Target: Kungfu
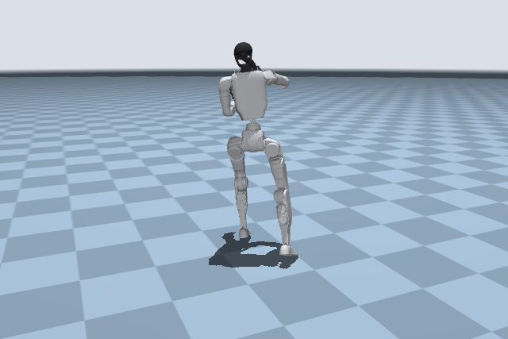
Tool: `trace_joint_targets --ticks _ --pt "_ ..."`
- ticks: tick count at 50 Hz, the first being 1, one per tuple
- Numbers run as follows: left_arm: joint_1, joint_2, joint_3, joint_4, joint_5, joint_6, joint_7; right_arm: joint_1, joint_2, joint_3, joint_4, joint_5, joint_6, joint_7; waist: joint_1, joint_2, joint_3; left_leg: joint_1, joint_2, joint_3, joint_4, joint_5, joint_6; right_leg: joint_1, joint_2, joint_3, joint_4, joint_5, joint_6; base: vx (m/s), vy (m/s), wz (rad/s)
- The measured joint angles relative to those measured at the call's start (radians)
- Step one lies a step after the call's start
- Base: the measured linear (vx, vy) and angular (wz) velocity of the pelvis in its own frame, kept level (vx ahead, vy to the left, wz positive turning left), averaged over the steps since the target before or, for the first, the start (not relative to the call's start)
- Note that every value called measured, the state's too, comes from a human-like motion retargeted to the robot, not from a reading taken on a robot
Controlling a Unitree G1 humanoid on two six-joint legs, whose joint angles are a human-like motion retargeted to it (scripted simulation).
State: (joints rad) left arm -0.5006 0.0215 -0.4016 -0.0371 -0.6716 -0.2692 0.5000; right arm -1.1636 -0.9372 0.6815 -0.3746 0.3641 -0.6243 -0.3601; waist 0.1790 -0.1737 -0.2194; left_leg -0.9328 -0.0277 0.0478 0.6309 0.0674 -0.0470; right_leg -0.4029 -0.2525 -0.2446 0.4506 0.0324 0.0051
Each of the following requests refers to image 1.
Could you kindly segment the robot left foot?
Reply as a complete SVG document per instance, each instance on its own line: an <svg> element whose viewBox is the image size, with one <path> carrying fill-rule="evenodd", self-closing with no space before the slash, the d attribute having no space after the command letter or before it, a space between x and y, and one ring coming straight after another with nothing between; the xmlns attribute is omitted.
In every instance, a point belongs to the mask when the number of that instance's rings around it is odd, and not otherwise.
<svg viewBox="0 0 508 339"><path fill-rule="evenodd" d="M240 232L239 232L239 238L246 238L248 237L248 235L251 234L251 230L248 229L245 229L244 226L243 226L243 229L240 229Z"/></svg>

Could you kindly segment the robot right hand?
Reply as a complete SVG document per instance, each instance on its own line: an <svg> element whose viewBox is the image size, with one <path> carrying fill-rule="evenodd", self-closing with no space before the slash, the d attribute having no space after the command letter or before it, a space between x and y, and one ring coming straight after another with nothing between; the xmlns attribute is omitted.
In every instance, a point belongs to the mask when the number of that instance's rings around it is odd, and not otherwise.
<svg viewBox="0 0 508 339"><path fill-rule="evenodd" d="M249 63L249 59L250 59L250 58L249 58L248 56L246 56L246 57L241 57L241 56L239 56L239 57L237 57L237 59L238 59L238 60L243 60L245 63L247 63L247 64L248 64L248 63ZM256 71L256 70L257 70L257 68L258 68L258 69L259 69L259 71L262 71L262 70L260 69L260 67L259 67L259 66L256 66L256 64L255 64L255 62L254 62L253 60L252 60L252 61L251 61L251 63L250 63L250 67L251 67L251 69L252 69L252 70L255 70L255 71Z"/></svg>

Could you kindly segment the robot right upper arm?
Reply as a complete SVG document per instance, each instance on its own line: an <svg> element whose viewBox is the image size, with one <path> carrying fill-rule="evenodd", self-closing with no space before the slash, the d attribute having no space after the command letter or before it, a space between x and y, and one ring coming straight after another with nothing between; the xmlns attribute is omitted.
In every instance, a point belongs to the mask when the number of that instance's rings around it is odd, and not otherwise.
<svg viewBox="0 0 508 339"><path fill-rule="evenodd" d="M270 86L272 84L276 84L279 87L286 89L290 83L289 79L285 79L281 75L274 73L272 70L267 70L263 73L264 73L264 77L265 77L265 83L268 86Z"/></svg>

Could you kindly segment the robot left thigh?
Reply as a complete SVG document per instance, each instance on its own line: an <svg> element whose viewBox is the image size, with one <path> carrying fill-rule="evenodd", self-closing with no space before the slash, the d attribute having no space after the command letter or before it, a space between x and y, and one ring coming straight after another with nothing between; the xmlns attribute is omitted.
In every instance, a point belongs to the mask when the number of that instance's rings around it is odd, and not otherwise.
<svg viewBox="0 0 508 339"><path fill-rule="evenodd" d="M227 144L227 151L233 166L237 187L243 191L248 187L248 178L245 175L244 152L242 151L242 137L230 137Z"/></svg>

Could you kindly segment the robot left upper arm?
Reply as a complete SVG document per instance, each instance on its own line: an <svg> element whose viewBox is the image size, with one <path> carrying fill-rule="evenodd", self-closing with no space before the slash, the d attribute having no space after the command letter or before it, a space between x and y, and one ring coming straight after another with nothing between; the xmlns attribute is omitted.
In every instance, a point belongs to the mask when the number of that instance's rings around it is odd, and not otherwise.
<svg viewBox="0 0 508 339"><path fill-rule="evenodd" d="M219 94L224 116L230 117L235 114L234 106L231 106L231 97L229 88L231 87L232 76L223 77L219 81Z"/></svg>

